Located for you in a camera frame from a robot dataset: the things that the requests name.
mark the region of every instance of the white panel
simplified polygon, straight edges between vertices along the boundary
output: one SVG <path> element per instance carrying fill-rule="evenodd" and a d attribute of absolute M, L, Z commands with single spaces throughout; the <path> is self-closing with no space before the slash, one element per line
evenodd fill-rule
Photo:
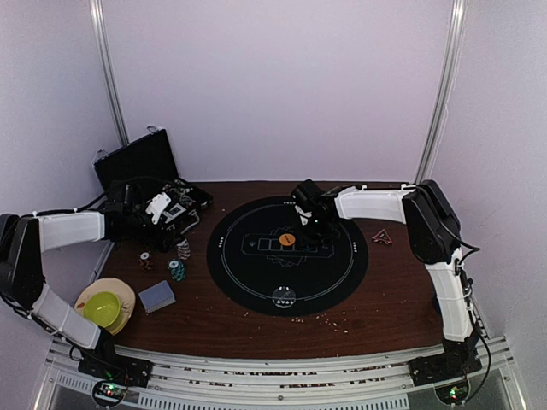
<path fill-rule="evenodd" d="M 71 305 L 45 284 L 42 294 L 32 305 L 32 315 L 84 349 L 97 346 L 101 331 L 90 320 L 80 316 Z"/>
<path fill-rule="evenodd" d="M 395 220 L 406 224 L 403 197 L 409 190 L 358 190 L 346 188 L 334 199 L 338 216 L 345 220 L 369 218 L 373 220 Z"/>
<path fill-rule="evenodd" d="M 0 213 L 84 205 L 96 151 L 116 146 L 89 2 L 0 0 L 0 56 Z M 51 288 L 73 302 L 103 247 L 45 254 Z M 0 407 L 28 410 L 50 337 L 1 302 L 0 327 Z"/>
<path fill-rule="evenodd" d="M 104 216 L 99 212 L 39 216 L 42 252 L 104 238 Z"/>
<path fill-rule="evenodd" d="M 190 180 L 411 180 L 449 0 L 109 0 L 131 139 L 165 126 Z"/>
<path fill-rule="evenodd" d="M 469 2 L 432 176 L 452 199 L 477 302 L 507 335 L 533 409 L 547 400 L 547 2 Z"/>

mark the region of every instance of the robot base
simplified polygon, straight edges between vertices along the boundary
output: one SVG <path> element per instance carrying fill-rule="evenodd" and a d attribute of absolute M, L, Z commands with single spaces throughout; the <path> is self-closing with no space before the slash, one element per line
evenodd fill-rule
<path fill-rule="evenodd" d="M 148 386 L 148 379 L 150 378 L 153 366 L 151 361 L 116 355 L 115 365 L 122 369 L 127 369 L 129 375 L 128 387 Z M 101 363 L 87 357 L 84 357 L 79 363 L 78 371 L 89 374 L 95 378 L 103 378 L 112 381 L 114 384 L 120 386 L 126 384 L 125 374 L 115 374 L 115 376 L 112 377 L 112 372 L 108 372 Z"/>
<path fill-rule="evenodd" d="M 445 353 L 412 359 L 409 362 L 409 369 L 414 386 L 443 382 L 479 371 L 482 369 L 482 364 L 477 355 L 477 350 L 474 349 L 470 353 L 467 362 L 457 367 L 447 366 L 447 355 Z"/>

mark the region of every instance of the brown object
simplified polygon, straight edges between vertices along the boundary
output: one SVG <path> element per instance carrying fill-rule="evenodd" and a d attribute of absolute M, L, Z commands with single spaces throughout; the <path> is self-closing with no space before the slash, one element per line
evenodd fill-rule
<path fill-rule="evenodd" d="M 145 271 L 149 271 L 152 268 L 152 255 L 150 252 L 143 252 L 138 257 L 138 264 L 140 267 L 142 267 Z"/>
<path fill-rule="evenodd" d="M 380 232 L 373 236 L 373 242 L 383 243 L 384 245 L 393 245 L 393 241 L 391 240 L 385 229 L 382 229 Z"/>
<path fill-rule="evenodd" d="M 356 220 L 368 245 L 367 274 L 348 299 L 325 312 L 292 319 L 266 316 L 239 306 L 222 293 L 209 275 L 206 259 L 216 224 L 247 202 L 290 195 L 296 184 L 198 184 L 215 197 L 215 205 L 204 211 L 201 224 L 187 235 L 193 252 L 185 262 L 187 277 L 183 282 L 171 280 L 164 268 L 176 256 L 175 250 L 155 253 L 157 263 L 147 272 L 130 263 L 142 247 L 140 243 L 125 242 L 113 251 L 104 277 L 120 278 L 136 293 L 167 279 L 177 299 L 151 315 L 137 303 L 115 342 L 157 352 L 249 359 L 372 354 L 440 343 L 442 322 L 432 305 L 431 279 L 412 255 L 406 227 L 396 222 Z M 322 189 L 336 185 L 341 184 L 319 183 Z M 394 240 L 390 247 L 373 246 L 371 237 L 382 228 L 389 230 Z"/>

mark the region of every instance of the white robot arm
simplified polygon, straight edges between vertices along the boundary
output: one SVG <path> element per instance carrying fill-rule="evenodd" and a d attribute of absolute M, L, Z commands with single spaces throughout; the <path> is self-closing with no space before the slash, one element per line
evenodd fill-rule
<path fill-rule="evenodd" d="M 368 190 L 350 187 L 334 198 L 338 216 L 344 220 L 368 218 L 394 220 L 406 224 L 402 199 L 413 191 L 412 186 L 403 185 L 399 190 Z M 473 332 L 469 311 L 473 310 L 469 290 L 462 288 L 456 275 L 456 264 L 462 260 L 462 249 L 452 253 L 450 261 L 425 264 L 437 293 L 443 315 L 443 333 L 447 340 L 463 342 Z"/>
<path fill-rule="evenodd" d="M 301 225 L 298 242 L 304 246 L 332 239 L 340 219 L 393 220 L 407 226 L 412 251 L 433 281 L 444 333 L 444 354 L 409 363 L 416 385 L 480 366 L 474 358 L 478 335 L 471 300 L 473 281 L 462 268 L 460 222 L 434 181 L 402 184 L 395 190 L 355 185 L 324 192 L 308 179 L 291 195 Z"/>
<path fill-rule="evenodd" d="M 177 243 L 173 214 L 182 208 L 177 196 L 162 192 L 144 209 L 131 192 L 126 185 L 101 210 L 0 215 L 0 296 L 19 315 L 80 349 L 81 372 L 108 379 L 117 373 L 121 384 L 145 387 L 151 363 L 117 355 L 112 336 L 77 314 L 47 285 L 42 272 L 41 254 L 76 243 L 133 237 L 159 250 Z"/>

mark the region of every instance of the round mat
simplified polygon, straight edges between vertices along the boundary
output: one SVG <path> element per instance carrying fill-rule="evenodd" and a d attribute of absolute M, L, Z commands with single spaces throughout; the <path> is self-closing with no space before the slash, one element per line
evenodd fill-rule
<path fill-rule="evenodd" d="M 337 239 L 302 249 L 296 223 L 289 196 L 249 202 L 227 215 L 207 249 L 219 288 L 245 308 L 275 316 L 317 313 L 351 295 L 367 271 L 361 230 L 342 220 Z"/>

